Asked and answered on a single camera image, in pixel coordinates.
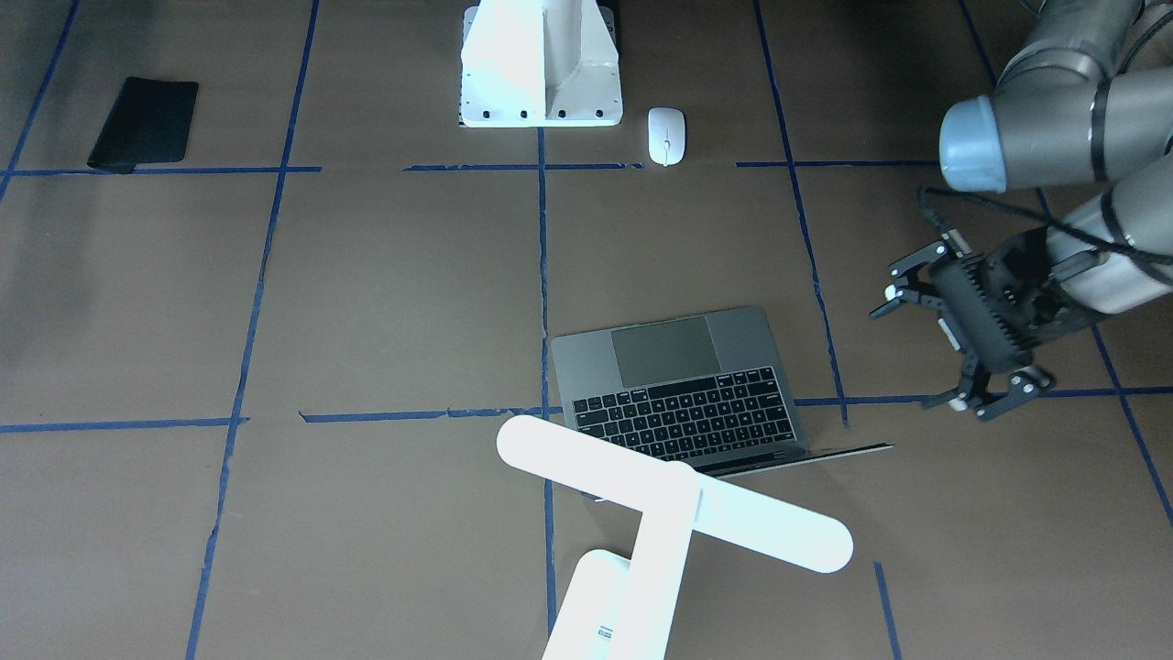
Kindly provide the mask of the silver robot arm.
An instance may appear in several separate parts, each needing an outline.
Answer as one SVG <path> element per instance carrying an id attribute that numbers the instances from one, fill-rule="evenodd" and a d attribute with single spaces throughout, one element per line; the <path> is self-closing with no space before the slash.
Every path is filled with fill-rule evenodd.
<path id="1" fill-rule="evenodd" d="M 1053 388 L 1036 347 L 1169 294 L 1169 66 L 1135 70 L 1155 1 L 1044 1 L 994 93 L 951 107 L 937 239 L 891 264 L 872 318 L 930 309 L 963 356 L 925 400 L 982 421 Z"/>

